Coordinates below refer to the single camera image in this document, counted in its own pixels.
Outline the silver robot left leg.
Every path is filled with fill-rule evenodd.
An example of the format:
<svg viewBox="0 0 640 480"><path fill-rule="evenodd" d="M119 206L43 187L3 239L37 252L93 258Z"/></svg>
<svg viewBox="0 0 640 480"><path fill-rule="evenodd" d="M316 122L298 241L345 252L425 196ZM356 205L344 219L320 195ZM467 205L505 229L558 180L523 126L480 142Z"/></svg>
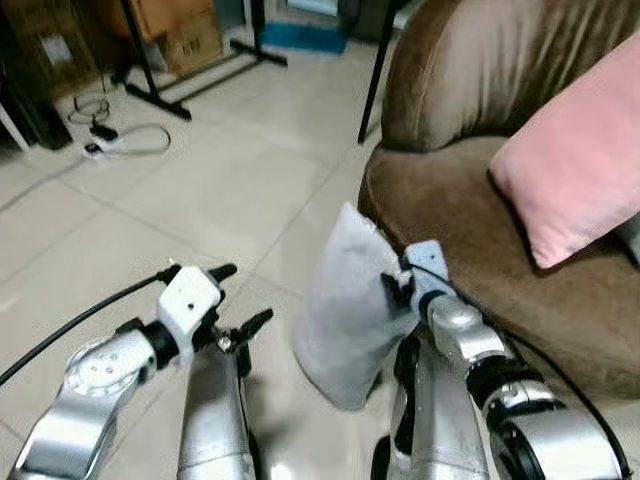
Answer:
<svg viewBox="0 0 640 480"><path fill-rule="evenodd" d="M246 346L210 347L189 366L177 480L261 480L261 452L246 416L243 380L251 371Z"/></svg>

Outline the dark wooden cabinet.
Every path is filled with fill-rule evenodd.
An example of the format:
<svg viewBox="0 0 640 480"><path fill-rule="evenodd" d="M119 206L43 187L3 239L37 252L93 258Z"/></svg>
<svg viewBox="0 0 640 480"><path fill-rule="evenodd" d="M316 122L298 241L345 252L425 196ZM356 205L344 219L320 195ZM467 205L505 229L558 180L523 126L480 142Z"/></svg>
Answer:
<svg viewBox="0 0 640 480"><path fill-rule="evenodd" d="M100 81L81 0L0 0L0 70L37 146L72 143L56 102Z"/></svg>

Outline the pink pillow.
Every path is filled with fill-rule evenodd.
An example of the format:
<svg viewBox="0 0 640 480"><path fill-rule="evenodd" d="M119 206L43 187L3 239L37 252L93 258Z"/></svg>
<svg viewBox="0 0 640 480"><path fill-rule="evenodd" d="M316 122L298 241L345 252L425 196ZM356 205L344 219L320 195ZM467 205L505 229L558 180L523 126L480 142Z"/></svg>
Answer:
<svg viewBox="0 0 640 480"><path fill-rule="evenodd" d="M516 207L532 259L561 264L640 211L640 38L608 52L536 111L489 172Z"/></svg>

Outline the white power strip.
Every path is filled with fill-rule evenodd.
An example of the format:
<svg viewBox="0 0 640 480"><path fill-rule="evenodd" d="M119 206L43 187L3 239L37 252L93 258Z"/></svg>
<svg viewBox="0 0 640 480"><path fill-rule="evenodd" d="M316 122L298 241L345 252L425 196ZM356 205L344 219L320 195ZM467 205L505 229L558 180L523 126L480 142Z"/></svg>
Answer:
<svg viewBox="0 0 640 480"><path fill-rule="evenodd" d="M125 154L120 148L118 141L111 140L91 140L82 148L82 155L93 163L104 163L109 159L124 157Z"/></svg>

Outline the blue flat box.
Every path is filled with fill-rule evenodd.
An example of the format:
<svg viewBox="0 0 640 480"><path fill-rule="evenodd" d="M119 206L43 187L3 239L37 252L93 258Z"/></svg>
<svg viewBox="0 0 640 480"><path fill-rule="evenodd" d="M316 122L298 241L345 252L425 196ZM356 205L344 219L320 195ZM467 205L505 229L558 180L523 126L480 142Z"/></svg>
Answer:
<svg viewBox="0 0 640 480"><path fill-rule="evenodd" d="M342 55L348 38L342 29L321 26L302 26L292 23L266 23L261 40L265 45L280 49L298 49L325 54Z"/></svg>

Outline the brown cardboard box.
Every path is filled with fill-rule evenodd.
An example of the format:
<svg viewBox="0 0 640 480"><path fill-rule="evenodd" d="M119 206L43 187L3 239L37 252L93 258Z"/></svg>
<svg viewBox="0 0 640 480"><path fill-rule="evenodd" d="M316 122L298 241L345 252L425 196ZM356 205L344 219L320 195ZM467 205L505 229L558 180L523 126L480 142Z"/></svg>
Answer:
<svg viewBox="0 0 640 480"><path fill-rule="evenodd" d="M128 0L151 70L186 76L223 54L214 0Z"/></svg>

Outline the brown round sofa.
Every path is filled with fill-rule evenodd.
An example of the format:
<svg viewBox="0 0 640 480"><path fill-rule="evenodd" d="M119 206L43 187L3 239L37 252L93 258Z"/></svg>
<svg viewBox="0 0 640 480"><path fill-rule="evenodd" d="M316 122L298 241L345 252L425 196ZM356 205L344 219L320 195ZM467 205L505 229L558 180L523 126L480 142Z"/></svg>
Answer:
<svg viewBox="0 0 640 480"><path fill-rule="evenodd" d="M442 243L463 293L609 408L639 399L639 265L609 233L539 268L489 164L639 26L639 0L425 0L390 60L357 202L394 251Z"/></svg>

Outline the light grey pillow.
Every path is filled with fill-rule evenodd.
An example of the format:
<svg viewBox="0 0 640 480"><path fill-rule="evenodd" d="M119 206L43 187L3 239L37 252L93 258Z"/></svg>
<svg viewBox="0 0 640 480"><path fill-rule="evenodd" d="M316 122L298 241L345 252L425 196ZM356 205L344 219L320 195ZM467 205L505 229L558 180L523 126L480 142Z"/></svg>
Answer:
<svg viewBox="0 0 640 480"><path fill-rule="evenodd" d="M364 410L384 361L416 328L390 301L384 275L394 287L407 284L374 221L343 204L291 333L303 374L338 410Z"/></svg>

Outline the black metal floor stand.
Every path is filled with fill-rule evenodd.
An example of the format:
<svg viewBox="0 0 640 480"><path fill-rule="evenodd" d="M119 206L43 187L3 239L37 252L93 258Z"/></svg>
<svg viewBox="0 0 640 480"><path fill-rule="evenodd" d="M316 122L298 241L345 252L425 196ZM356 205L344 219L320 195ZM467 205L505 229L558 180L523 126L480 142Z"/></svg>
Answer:
<svg viewBox="0 0 640 480"><path fill-rule="evenodd" d="M155 72L147 67L143 59L140 27L128 0L95 1L109 31L128 38L131 46L131 56L113 68L111 82L123 86L125 92L136 99L178 116L184 122L192 119L186 102L202 93L215 90L220 84L243 76L261 65L288 67L287 56L265 49L261 40L262 28L268 23L268 5L275 0L237 0L242 4L246 40L236 36L225 37L219 23L223 54L218 60L186 76Z"/></svg>

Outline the dark grey cushion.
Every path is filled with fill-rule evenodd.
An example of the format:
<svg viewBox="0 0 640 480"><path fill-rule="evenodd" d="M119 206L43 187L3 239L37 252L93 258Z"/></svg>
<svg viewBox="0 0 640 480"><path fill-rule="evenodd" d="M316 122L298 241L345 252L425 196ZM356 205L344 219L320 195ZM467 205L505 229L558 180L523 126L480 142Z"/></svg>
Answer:
<svg viewBox="0 0 640 480"><path fill-rule="evenodd" d="M640 214L636 212L630 219L623 221L612 230L614 237L620 239L626 247L628 259L639 268L639 244L640 244Z"/></svg>

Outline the black slanted pole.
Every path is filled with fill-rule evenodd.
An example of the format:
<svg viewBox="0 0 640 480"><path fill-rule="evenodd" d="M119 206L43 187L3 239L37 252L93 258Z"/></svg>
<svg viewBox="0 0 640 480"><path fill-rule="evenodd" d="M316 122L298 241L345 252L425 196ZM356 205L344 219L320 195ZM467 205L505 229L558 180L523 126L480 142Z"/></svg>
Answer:
<svg viewBox="0 0 640 480"><path fill-rule="evenodd" d="M385 60L387 60L390 40L396 31L396 27L394 27L396 15L404 3L406 0L388 0L387 9L384 10L384 17L381 19L378 52L376 52L369 86L367 86L364 111L362 111L360 127L357 132L357 145L364 145L366 138L369 137L372 108L374 108L376 93L378 93L380 86L381 72L383 72Z"/></svg>

